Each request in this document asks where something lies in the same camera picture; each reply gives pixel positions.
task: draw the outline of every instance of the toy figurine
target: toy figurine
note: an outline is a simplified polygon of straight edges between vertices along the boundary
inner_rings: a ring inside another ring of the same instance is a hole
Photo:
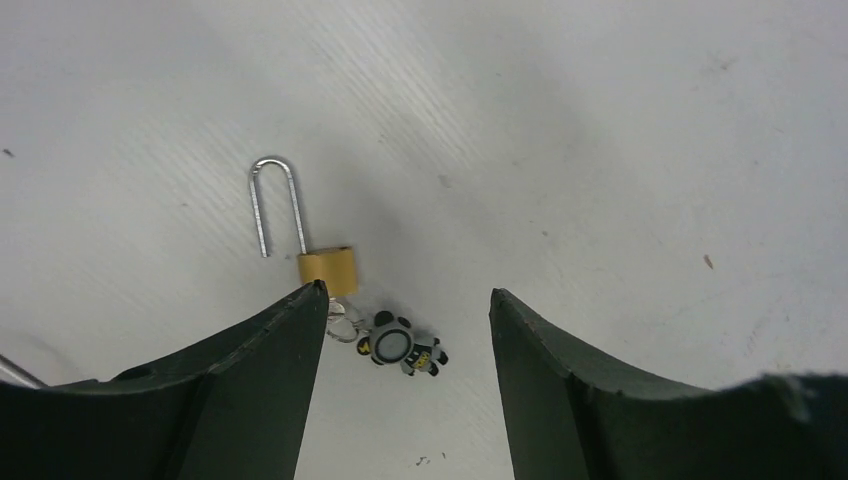
[[[412,325],[403,317],[395,318],[391,312],[382,311],[374,317],[374,328],[356,345],[360,355],[371,355],[377,365],[400,363],[403,373],[410,377],[416,370],[432,376],[439,374],[438,362],[448,363],[448,355],[439,346],[439,339],[430,336],[416,338]]]

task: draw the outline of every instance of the padlock body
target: padlock body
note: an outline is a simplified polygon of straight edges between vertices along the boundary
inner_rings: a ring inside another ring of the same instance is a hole
[[[297,257],[300,281],[323,280],[331,297],[352,295],[359,290],[356,262],[350,247],[325,248]]]

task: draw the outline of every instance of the keychain figurine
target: keychain figurine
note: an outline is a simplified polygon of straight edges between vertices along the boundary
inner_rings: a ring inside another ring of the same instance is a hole
[[[439,374],[438,364],[448,363],[448,355],[438,338],[415,337],[409,320],[395,318],[386,310],[374,317],[374,328],[359,340],[356,351],[363,356],[370,355],[377,365],[400,363],[403,373],[410,377],[417,370],[435,377]]]

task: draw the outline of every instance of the padlock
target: padlock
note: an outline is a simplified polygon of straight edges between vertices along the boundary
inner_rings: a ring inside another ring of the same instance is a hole
[[[289,193],[292,199],[292,210],[294,211],[294,222],[297,227],[297,237],[300,241],[300,255],[297,256],[297,266],[300,271],[300,281],[309,283],[314,280],[323,280],[327,286],[330,296],[329,324],[333,325],[344,317],[345,308],[338,302],[340,297],[353,295],[359,290],[356,279],[356,262],[354,261],[353,248],[338,247],[325,248],[308,251],[306,246],[306,235],[304,233],[303,221],[300,218],[300,205],[297,200],[297,184],[291,167],[282,157],[268,156],[254,162],[250,169],[250,199],[253,202],[253,217],[256,220],[256,233],[259,237],[259,252],[263,258],[270,256],[268,246],[265,242],[265,230],[262,226],[262,205],[259,200],[259,187],[257,177],[259,171],[265,165],[277,165],[286,173],[289,183]],[[359,336],[360,323],[350,321],[355,335],[353,337],[339,336],[327,330],[327,334],[341,342],[353,342]]]

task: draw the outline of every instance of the padlock shackle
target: padlock shackle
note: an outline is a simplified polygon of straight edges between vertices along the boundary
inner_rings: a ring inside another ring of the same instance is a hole
[[[295,224],[297,224],[297,238],[300,240],[300,253],[305,255],[306,237],[303,234],[303,221],[300,219],[300,206],[297,203],[297,186],[295,185],[294,174],[284,158],[273,155],[260,158],[250,168],[250,200],[253,202],[253,218],[256,219],[256,234],[259,236],[259,252],[262,254],[263,258],[267,258],[270,255],[268,253],[268,247],[265,245],[265,230],[262,228],[262,207],[259,200],[259,191],[256,185],[256,179],[259,177],[259,171],[262,170],[262,167],[268,164],[277,165],[286,172],[286,178],[288,178],[289,181],[289,193],[292,197],[294,221]]]

